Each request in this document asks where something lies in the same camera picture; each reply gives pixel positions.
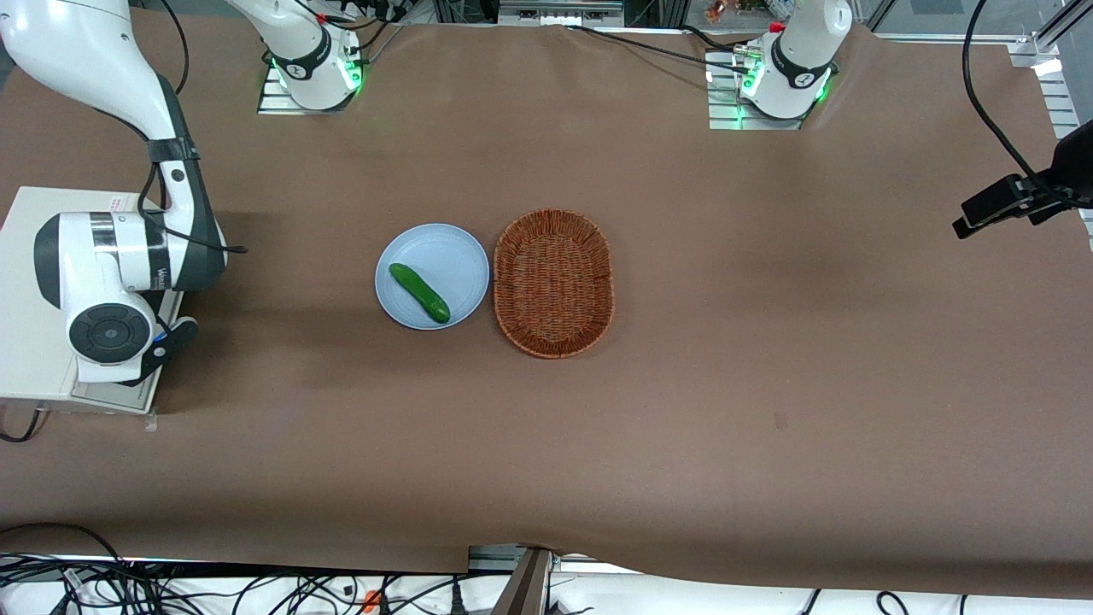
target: green cucumber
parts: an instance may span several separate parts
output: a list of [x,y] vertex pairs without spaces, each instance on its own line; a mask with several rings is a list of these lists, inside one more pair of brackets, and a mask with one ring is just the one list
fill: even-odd
[[395,281],[399,282],[399,285],[407,288],[407,292],[416,298],[418,303],[421,303],[430,319],[442,326],[451,320],[448,304],[444,301],[444,298],[440,298],[440,295],[435,289],[425,283],[425,280],[421,279],[418,271],[401,262],[391,262],[387,270],[391,272],[391,275],[395,277]]

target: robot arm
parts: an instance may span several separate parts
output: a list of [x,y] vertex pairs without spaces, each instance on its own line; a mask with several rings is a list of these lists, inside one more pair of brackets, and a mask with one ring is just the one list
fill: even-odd
[[846,0],[797,0],[784,32],[748,44],[751,73],[740,93],[759,110],[781,119],[803,116],[832,74],[832,58],[854,21]]
[[255,26],[273,56],[281,82],[299,106],[344,107],[364,79],[356,33],[319,23],[294,0],[224,0]]
[[126,0],[0,0],[0,36],[35,80],[140,133],[158,165],[165,212],[62,213],[35,241],[39,289],[64,314],[80,380],[139,379],[155,330],[139,293],[203,289],[227,262],[181,107],[138,49]]

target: oval wicker basket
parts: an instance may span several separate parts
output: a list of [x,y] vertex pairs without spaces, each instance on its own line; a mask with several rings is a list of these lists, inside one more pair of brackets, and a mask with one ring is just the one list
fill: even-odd
[[501,330],[536,357],[583,353],[614,318],[608,241],[579,213],[540,209],[518,217],[501,234],[493,271]]

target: plate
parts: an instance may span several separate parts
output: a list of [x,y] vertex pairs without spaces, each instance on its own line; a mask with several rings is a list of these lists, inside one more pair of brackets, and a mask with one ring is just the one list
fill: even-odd
[[[421,275],[448,304],[451,320],[428,318],[424,307],[395,280],[388,267],[401,262]],[[474,312],[490,286],[490,259],[473,235],[451,224],[422,224],[395,237],[376,264],[376,296],[399,324],[434,331],[459,324]]]

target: brown table cover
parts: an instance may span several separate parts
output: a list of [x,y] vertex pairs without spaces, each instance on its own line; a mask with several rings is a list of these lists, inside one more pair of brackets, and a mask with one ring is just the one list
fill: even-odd
[[[169,20],[134,22],[177,79]],[[561,27],[409,27],[344,114],[258,116],[255,33],[184,23],[187,119],[251,252],[187,298],[202,333],[157,433],[58,415],[0,447],[4,524],[80,522],[141,556],[457,570],[525,541],[717,582],[1093,596],[1093,255],[1073,212],[954,237],[960,202],[1015,168],[957,46],[857,29],[803,130],[730,132],[701,67]],[[1002,47],[974,68],[1046,165],[1035,75]],[[12,75],[0,213],[22,185],[145,173],[124,126]],[[543,206],[611,244],[616,317],[587,354],[525,356],[489,296],[436,333],[380,310],[399,232],[448,222],[492,250]]]

